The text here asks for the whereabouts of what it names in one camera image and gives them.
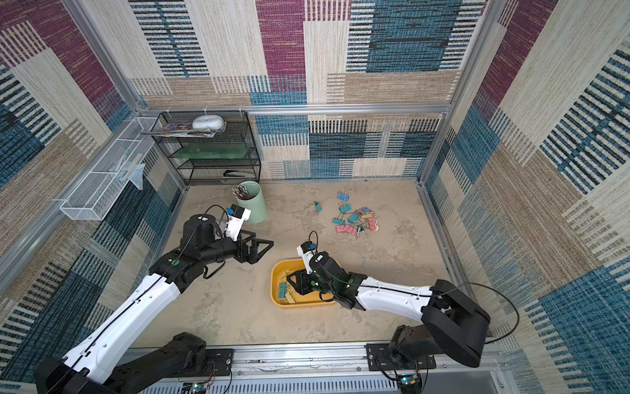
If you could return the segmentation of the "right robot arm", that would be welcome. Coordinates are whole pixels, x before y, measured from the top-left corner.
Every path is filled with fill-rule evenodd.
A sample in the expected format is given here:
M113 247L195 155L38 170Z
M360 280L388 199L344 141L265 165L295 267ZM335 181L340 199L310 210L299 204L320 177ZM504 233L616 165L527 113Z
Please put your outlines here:
M402 362L444 354L471 368L481 364L490 315L453 283L438 279L432 286L408 287L345 271L327 252L302 255L304 268L287 276L302 296L316 293L342 307L381 311L409 318L388 345Z

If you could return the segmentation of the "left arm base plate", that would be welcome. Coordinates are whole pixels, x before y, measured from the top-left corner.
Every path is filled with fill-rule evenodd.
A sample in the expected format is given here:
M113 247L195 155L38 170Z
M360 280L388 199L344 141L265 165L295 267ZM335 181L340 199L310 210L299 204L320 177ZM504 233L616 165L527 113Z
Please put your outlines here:
M207 348L198 377L229 377L234 352L232 348Z

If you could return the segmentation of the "yellow storage tray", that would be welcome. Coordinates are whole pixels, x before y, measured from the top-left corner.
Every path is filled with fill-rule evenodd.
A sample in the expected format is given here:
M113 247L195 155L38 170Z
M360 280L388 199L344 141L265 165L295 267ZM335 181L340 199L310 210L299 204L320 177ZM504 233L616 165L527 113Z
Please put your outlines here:
M332 305L331 302L322 301L319 299L318 293L309 293L308 295L300 295L287 281L287 276L293 274L305 267L304 262L301 259L285 259L277 263L272 269L271 274L271 290L270 296L276 306L284 309L295 309L315 306L327 306ZM287 292L294 295L296 303L290 304L287 299L279 300L277 298L278 286L281 282L287 282Z

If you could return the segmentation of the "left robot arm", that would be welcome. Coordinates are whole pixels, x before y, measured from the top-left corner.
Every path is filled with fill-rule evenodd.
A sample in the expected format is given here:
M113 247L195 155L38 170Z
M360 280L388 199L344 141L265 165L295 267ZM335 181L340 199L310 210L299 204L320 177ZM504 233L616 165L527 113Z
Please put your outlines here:
M139 287L84 341L61 359L47 358L34 373L39 393L139 393L177 374L200 376L212 364L205 340L189 333L134 361L121 358L149 324L198 277L210 279L210 264L228 259L257 264L273 241L242 225L249 211L233 206L222 227L201 213L184 225L180 245L160 257Z

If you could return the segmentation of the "yellow binder clip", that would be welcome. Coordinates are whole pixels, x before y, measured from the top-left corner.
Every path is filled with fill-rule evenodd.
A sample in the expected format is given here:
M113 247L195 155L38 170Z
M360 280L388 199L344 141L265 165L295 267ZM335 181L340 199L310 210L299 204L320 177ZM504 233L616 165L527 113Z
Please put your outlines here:
M288 301L290 304L292 304L292 305L294 305L294 304L296 303L296 300L295 300L294 295L293 295L292 293L290 293L290 292L287 292L287 293L285 294L285 298L286 298L286 299L287 299L287 301Z

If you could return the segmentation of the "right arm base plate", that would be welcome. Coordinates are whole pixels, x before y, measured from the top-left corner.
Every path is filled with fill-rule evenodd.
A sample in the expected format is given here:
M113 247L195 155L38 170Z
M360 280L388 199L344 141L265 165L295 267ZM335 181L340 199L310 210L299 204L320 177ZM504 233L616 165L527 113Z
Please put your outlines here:
M434 356L421 356L411 359L400 351L390 349L384 342L368 343L364 346L367 363L370 371L401 371L401 370L425 370L436 369Z

